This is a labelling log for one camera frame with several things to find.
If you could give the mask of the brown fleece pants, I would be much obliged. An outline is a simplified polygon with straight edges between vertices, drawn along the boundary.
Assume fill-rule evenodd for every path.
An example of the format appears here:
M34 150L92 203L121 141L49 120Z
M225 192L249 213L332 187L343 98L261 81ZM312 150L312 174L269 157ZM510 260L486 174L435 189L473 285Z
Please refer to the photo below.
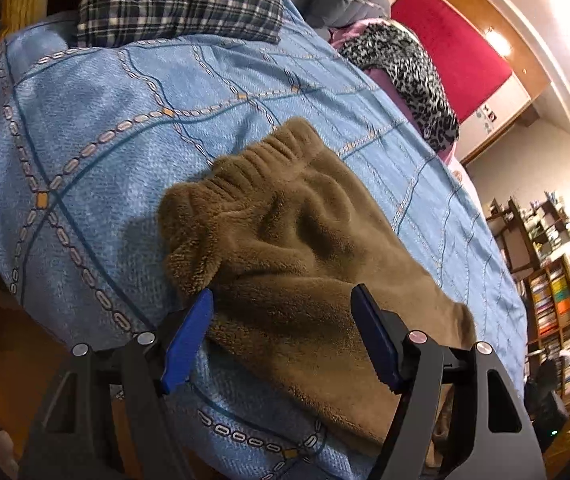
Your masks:
M442 292L304 119L169 188L158 223L178 296L212 291L210 337L366 455L380 449L399 399L368 358L352 288L365 285L438 344L476 339L468 307Z

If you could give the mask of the wooden bookshelf with books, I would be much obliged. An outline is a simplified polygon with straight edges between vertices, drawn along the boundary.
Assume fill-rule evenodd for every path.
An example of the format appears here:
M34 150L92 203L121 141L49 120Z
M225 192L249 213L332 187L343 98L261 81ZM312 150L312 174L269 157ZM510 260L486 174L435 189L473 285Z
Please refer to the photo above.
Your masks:
M557 393L570 404L570 254L544 264L524 279L528 342L524 374L547 361L557 365Z

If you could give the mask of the dark wooden desk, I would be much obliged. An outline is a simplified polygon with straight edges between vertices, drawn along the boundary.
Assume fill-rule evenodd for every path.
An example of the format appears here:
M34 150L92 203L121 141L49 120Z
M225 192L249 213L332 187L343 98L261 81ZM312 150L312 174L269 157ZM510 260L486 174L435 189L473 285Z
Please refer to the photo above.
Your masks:
M498 244L509 273L515 280L526 278L550 263L558 250L570 242L570 214L555 192L527 205L509 197L484 205L490 231Z

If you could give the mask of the blue patterned bedspread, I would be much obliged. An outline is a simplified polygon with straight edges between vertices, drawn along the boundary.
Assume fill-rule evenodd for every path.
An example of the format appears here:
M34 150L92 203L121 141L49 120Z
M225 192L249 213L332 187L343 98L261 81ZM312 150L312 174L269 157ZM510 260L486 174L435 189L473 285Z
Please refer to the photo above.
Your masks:
M80 47L76 25L54 16L0 41L0 276L69 356L77 344L122 347L192 305L199 292L182 299L166 273L164 194L301 118L468 307L474 344L491 345L521 399L526 312L481 211L396 103L293 6L276 44ZM350 448L243 367L210 337L214 314L213 297L186 383L164 399L183 453L231 479L373 479L382 445Z

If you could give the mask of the red padded headboard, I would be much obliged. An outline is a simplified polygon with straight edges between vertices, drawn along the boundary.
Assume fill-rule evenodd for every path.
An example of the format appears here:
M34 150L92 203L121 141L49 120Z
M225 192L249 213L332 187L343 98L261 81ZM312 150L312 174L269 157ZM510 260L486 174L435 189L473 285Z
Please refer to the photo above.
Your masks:
M391 18L422 43L461 122L512 76L504 58L445 0L396 0Z

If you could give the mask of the dark plaid pillow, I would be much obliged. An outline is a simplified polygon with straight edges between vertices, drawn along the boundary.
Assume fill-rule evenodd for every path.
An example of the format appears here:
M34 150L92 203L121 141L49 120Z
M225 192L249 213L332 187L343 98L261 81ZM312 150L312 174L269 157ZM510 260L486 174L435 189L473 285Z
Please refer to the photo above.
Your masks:
M117 48L198 34L276 44L283 13L284 0L81 0L76 44Z

